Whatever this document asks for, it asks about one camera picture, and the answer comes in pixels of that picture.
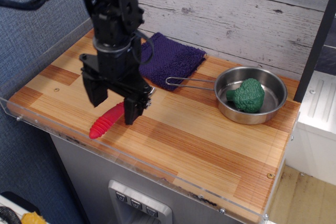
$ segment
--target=black cord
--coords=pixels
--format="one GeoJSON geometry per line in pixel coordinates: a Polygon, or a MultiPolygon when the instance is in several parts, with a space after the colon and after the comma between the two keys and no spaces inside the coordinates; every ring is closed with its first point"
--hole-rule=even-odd
{"type": "Polygon", "coordinates": [[[0,222],[6,221],[8,224],[21,224],[16,213],[8,207],[0,207],[0,222]]]}
{"type": "Polygon", "coordinates": [[[150,45],[151,48],[152,48],[152,53],[151,53],[151,55],[149,56],[148,60],[146,60],[146,61],[144,61],[144,62],[141,62],[141,60],[139,60],[139,59],[136,57],[136,55],[134,54],[134,51],[132,51],[132,52],[133,52],[133,56],[134,56],[135,60],[137,61],[137,63],[139,63],[140,65],[146,65],[146,64],[148,64],[148,63],[153,59],[153,56],[154,56],[154,43],[153,43],[153,41],[152,41],[150,38],[148,38],[145,34],[143,34],[142,32],[140,32],[139,30],[135,30],[134,33],[135,33],[135,35],[137,35],[138,37],[140,37],[140,38],[144,38],[144,39],[149,43],[149,45],[150,45]]]}
{"type": "Polygon", "coordinates": [[[11,0],[0,0],[0,6],[17,10],[37,10],[47,1],[48,0],[30,0],[21,3],[11,0]]]}

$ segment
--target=green toy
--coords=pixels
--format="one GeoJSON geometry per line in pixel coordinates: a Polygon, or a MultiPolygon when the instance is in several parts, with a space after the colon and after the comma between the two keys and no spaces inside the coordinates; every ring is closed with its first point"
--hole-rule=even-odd
{"type": "Polygon", "coordinates": [[[233,101],[236,108],[247,113],[256,113],[263,105],[265,92],[256,79],[250,78],[242,82],[236,90],[228,90],[226,99],[233,101]]]}

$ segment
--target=purple cloth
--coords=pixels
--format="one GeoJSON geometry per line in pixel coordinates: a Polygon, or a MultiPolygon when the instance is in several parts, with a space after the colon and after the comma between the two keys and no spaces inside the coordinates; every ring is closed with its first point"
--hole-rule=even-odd
{"type": "MultiPolygon", "coordinates": [[[[180,44],[168,39],[160,33],[151,37],[154,43],[154,57],[146,65],[140,65],[140,74],[163,89],[173,91],[177,86],[165,83],[167,77],[189,77],[205,60],[206,52],[180,44]]],[[[142,61],[146,61],[152,53],[148,42],[142,44],[142,61]]],[[[182,80],[170,80],[180,84],[182,80]]]]}

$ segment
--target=button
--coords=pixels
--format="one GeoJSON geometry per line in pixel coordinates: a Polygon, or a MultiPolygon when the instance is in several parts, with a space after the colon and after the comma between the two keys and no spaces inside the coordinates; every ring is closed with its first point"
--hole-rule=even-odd
{"type": "Polygon", "coordinates": [[[121,194],[121,193],[119,193],[117,191],[115,192],[115,194],[117,195],[117,198],[119,200],[121,200],[122,202],[127,202],[127,197],[124,194],[121,194]]]}
{"type": "Polygon", "coordinates": [[[136,209],[142,210],[142,205],[140,202],[135,201],[134,199],[131,199],[131,204],[136,209]]]}
{"type": "Polygon", "coordinates": [[[149,214],[150,216],[153,216],[153,217],[157,218],[158,213],[154,209],[146,207],[146,211],[147,211],[147,214],[149,214]]]}

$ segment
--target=metal pan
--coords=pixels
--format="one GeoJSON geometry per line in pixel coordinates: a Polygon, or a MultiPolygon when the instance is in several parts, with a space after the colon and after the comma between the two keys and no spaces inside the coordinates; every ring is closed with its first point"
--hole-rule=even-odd
{"type": "Polygon", "coordinates": [[[221,73],[216,81],[168,77],[166,83],[172,86],[214,90],[219,110],[229,119],[241,124],[259,124],[271,120],[283,106],[287,99],[287,88],[284,82],[275,74],[258,67],[235,67],[221,73]],[[265,91],[265,98],[262,107],[257,113],[246,113],[239,111],[233,102],[228,102],[226,92],[240,87],[241,83],[248,78],[254,78],[261,83],[265,91]],[[195,80],[214,82],[214,88],[202,88],[186,86],[169,82],[171,79],[195,80]]]}

